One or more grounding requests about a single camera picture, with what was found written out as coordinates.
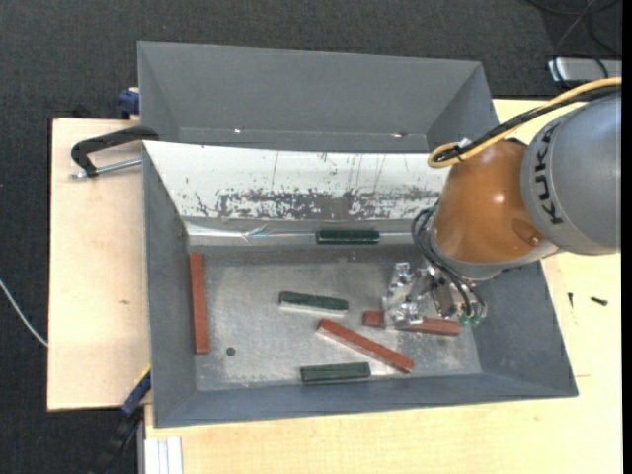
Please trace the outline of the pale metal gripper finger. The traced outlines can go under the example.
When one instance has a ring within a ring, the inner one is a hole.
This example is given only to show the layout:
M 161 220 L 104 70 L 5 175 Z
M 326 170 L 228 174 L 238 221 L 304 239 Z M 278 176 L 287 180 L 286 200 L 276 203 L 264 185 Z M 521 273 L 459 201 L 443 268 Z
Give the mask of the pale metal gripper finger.
M 417 302 L 402 302 L 385 312 L 386 323 L 392 326 L 414 326 L 424 322 L 423 310 Z
M 407 301 L 413 286 L 413 273 L 408 262 L 396 263 L 381 298 L 381 309 L 388 310 L 399 307 Z

